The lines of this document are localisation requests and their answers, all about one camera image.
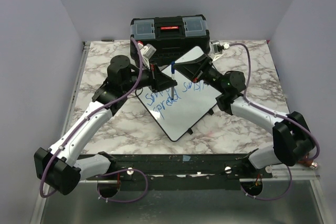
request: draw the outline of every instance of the whiteboard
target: whiteboard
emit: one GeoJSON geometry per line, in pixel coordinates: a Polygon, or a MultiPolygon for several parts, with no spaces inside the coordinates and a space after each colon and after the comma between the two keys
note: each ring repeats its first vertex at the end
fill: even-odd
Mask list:
{"type": "MultiPolygon", "coordinates": [[[[200,47],[195,47],[176,63],[197,59],[203,54],[200,47]]],[[[162,72],[171,76],[171,67],[165,68],[162,72]]],[[[146,87],[138,96],[168,138],[174,142],[216,105],[216,97],[221,94],[203,81],[192,83],[177,71],[175,80],[177,86],[174,87],[174,100],[171,97],[171,89],[152,93],[146,87]]]]}

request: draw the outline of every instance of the marker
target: marker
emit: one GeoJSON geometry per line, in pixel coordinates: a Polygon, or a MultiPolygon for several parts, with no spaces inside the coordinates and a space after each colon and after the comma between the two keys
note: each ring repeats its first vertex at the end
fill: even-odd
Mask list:
{"type": "MultiPolygon", "coordinates": [[[[173,68],[175,64],[175,61],[172,62],[172,79],[175,80],[175,69],[173,68]]],[[[172,97],[172,100],[174,100],[174,87],[171,87],[172,89],[172,94],[171,94],[171,97],[172,97]]]]}

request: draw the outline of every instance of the table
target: table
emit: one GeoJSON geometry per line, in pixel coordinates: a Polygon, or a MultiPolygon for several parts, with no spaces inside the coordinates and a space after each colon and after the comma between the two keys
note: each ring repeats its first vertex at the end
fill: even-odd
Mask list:
{"type": "MultiPolygon", "coordinates": [[[[248,97],[269,108],[288,112],[285,96],[265,40],[239,41],[247,45],[252,59],[248,97]]],[[[78,91],[72,123],[82,115],[94,92],[107,76],[107,66],[116,55],[129,56],[129,41],[92,42],[78,91]]],[[[247,77],[247,55],[234,46],[215,61],[216,68],[242,71],[247,77]]],[[[171,142],[137,98],[130,98],[87,144],[83,153],[105,151],[110,154],[212,154],[248,153],[272,142],[264,129],[214,108],[178,142],[171,142]]]]}

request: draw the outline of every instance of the toolbox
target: toolbox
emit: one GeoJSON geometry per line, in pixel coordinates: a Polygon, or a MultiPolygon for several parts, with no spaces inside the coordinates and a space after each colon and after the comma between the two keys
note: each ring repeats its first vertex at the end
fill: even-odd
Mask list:
{"type": "MultiPolygon", "coordinates": [[[[203,15],[135,18],[131,22],[131,37],[156,48],[150,63],[158,66],[169,65],[195,46],[206,54],[210,52],[210,35],[203,15]]],[[[133,43],[131,58],[139,67],[139,56],[133,43]]]]}

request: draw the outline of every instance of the toolbox lid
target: toolbox lid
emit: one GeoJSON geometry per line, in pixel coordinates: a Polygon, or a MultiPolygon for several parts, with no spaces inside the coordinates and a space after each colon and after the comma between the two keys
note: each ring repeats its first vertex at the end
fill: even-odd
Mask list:
{"type": "Polygon", "coordinates": [[[186,37],[205,36],[207,30],[206,20],[201,16],[182,18],[186,37]]]}
{"type": "Polygon", "coordinates": [[[143,19],[135,20],[131,25],[131,34],[134,35],[134,39],[155,39],[154,20],[143,19]]]}

